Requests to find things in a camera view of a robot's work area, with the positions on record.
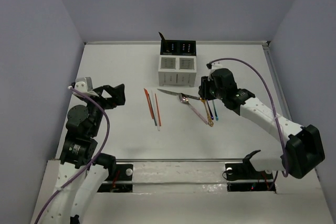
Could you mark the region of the iridescent blue fork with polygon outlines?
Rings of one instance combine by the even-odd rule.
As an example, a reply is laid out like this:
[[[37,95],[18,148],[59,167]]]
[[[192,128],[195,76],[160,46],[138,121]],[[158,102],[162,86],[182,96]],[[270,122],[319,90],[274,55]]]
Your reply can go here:
[[[217,110],[216,110],[216,106],[215,106],[215,101],[214,100],[212,100],[212,105],[213,105],[213,110],[214,110],[214,114],[215,114],[215,120],[218,121],[219,117],[218,117],[218,114],[217,114]]]

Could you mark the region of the gold black handled knife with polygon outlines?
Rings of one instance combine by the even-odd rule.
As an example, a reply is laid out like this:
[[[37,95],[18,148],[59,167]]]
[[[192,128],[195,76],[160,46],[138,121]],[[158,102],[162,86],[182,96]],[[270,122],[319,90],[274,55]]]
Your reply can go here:
[[[166,52],[170,52],[168,43],[167,43],[166,39],[164,38],[163,34],[161,32],[159,32],[159,35],[160,35],[161,41],[162,41],[162,43],[164,45],[165,51]]]

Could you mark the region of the silver knife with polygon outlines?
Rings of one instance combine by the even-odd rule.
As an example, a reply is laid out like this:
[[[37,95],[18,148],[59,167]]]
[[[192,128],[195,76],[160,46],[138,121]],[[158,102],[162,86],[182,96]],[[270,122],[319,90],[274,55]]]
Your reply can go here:
[[[188,99],[193,99],[193,100],[201,100],[200,97],[196,97],[194,95],[189,95],[189,94],[185,94],[185,93],[181,93],[181,92],[174,92],[174,91],[169,91],[169,90],[163,90],[163,89],[157,89],[158,91],[165,93],[165,94],[169,94],[169,95],[173,95],[173,96],[182,96]]]

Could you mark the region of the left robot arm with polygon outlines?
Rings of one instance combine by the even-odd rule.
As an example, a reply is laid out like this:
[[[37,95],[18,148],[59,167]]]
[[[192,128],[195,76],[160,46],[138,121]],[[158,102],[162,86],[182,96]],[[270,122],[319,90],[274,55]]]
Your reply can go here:
[[[82,223],[102,182],[116,174],[116,159],[103,153],[108,137],[98,144],[96,136],[106,110],[125,104],[125,86],[93,88],[89,78],[72,83],[68,89],[85,105],[73,106],[67,114],[66,136],[59,157],[58,176],[51,197],[36,223]]]

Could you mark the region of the orange pointed straw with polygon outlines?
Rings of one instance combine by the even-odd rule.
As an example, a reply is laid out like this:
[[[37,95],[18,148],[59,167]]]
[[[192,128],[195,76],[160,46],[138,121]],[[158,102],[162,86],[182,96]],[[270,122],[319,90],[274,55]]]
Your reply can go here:
[[[145,95],[146,95],[146,99],[147,99],[148,106],[149,106],[149,101],[148,101],[148,97],[147,97],[147,95],[148,95],[149,93],[148,93],[147,89],[145,89],[145,88],[144,88],[144,93],[145,93]]]

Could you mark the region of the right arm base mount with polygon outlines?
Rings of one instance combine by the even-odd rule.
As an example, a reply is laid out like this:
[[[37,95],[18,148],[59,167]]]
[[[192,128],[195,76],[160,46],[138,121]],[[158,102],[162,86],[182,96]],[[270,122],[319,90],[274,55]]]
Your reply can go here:
[[[243,163],[225,164],[222,177],[228,192],[276,191],[273,174],[255,171]]]

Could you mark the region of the gold fork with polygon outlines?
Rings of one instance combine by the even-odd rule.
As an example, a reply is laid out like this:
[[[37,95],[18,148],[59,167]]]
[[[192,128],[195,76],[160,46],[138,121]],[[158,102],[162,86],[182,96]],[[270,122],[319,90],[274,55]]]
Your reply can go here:
[[[205,111],[206,111],[206,115],[207,115],[208,125],[209,125],[210,127],[213,127],[213,126],[214,126],[214,123],[213,123],[213,120],[212,120],[212,118],[211,118],[211,114],[210,114],[210,112],[209,112],[209,109],[208,109],[208,107],[207,107],[207,105],[206,105],[206,100],[200,98],[200,101],[201,101],[201,102],[203,103],[203,105],[204,105],[204,108],[205,108]]]

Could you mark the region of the purple iridescent spoon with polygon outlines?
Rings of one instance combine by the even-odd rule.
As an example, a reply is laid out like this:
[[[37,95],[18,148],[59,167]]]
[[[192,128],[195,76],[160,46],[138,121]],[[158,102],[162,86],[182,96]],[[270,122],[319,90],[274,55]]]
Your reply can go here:
[[[213,116],[213,114],[212,114],[212,111],[211,111],[211,108],[210,108],[210,106],[209,106],[208,100],[206,100],[206,104],[207,104],[207,108],[208,108],[210,117],[211,117],[211,119],[213,120],[213,119],[214,119],[214,116]]]

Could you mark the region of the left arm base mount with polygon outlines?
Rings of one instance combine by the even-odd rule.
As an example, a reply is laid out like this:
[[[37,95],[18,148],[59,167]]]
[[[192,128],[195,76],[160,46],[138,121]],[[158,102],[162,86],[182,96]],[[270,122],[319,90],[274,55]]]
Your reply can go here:
[[[132,193],[133,192],[133,164],[117,163],[114,174],[101,184],[99,193]]]

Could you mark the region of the silver spoon pink handle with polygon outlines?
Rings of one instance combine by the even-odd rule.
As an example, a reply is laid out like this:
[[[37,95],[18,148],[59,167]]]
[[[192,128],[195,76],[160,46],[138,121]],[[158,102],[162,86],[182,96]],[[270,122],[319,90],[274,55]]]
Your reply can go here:
[[[201,115],[201,113],[200,112],[198,112],[191,104],[190,104],[190,102],[189,102],[189,100],[188,100],[188,98],[185,96],[185,95],[183,95],[182,93],[180,93],[179,95],[178,95],[178,98],[179,98],[179,100],[180,100],[180,102],[182,103],[182,104],[185,104],[185,105],[187,105],[205,124],[208,124],[208,120],[204,117],[204,116],[202,116]]]

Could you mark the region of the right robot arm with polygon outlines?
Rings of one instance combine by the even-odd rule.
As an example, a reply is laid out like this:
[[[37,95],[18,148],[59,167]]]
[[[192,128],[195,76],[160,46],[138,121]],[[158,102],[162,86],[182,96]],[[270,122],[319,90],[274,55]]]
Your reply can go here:
[[[230,70],[219,68],[203,76],[198,93],[205,100],[220,100],[227,109],[255,123],[280,143],[279,157],[259,157],[260,150],[246,155],[241,166],[246,177],[282,171],[301,179],[325,160],[320,132],[315,126],[294,123],[267,107],[252,92],[238,88]]]

